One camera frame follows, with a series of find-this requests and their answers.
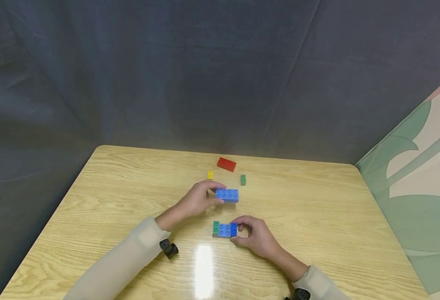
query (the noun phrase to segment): person's left hand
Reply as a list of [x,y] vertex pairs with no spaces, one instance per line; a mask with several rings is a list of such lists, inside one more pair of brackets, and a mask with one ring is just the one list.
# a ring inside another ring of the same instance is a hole
[[215,195],[208,193],[208,190],[214,189],[226,189],[226,186],[211,179],[194,184],[178,203],[155,218],[159,228],[172,231],[172,228],[179,221],[194,215],[200,215],[211,206],[223,204],[222,199],[217,199]]

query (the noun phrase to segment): blue brick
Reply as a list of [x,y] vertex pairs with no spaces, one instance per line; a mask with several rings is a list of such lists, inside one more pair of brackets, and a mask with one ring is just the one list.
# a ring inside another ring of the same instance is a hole
[[230,236],[231,237],[237,236],[237,224],[236,223],[230,223]]
[[238,203],[238,190],[217,189],[215,196],[219,199],[223,199],[225,202]]
[[230,224],[220,224],[219,237],[220,238],[230,237]]

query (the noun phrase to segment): wooden table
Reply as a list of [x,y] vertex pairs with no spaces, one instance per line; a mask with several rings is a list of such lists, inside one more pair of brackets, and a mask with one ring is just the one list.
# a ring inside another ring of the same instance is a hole
[[[427,300],[419,279],[352,165],[101,146],[9,281],[0,300],[60,300],[101,256],[197,181],[238,188],[240,201],[185,221],[118,300],[265,299],[290,296],[284,275],[249,250],[212,237],[212,223],[263,218],[283,247],[320,267],[353,299]],[[247,185],[240,186],[240,174]]]

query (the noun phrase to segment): sleeve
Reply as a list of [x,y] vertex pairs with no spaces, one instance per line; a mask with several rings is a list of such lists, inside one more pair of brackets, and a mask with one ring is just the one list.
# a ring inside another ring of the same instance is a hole
[[161,252],[170,236],[148,217],[78,279],[63,300],[113,300]]
[[350,300],[327,274],[311,265],[308,271],[293,283],[295,288],[303,288],[310,293],[310,300]]

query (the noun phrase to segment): finger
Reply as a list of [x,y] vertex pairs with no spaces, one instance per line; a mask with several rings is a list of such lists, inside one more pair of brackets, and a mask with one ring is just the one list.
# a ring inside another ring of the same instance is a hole
[[208,201],[208,207],[214,206],[214,205],[221,205],[221,204],[225,203],[225,201],[223,201],[222,199],[219,199],[219,198],[210,198],[210,199],[207,199],[207,201]]
[[230,240],[235,245],[242,246],[242,247],[248,247],[249,243],[250,243],[250,240],[247,237],[239,237],[239,236],[230,237]]
[[224,186],[223,184],[213,181],[211,179],[207,179],[204,181],[201,181],[202,186],[205,188],[205,190],[208,189],[226,189],[227,187]]
[[241,217],[236,218],[230,223],[247,224],[250,227],[252,227],[255,221],[257,220],[258,220],[257,218],[252,217],[251,215],[242,215]]

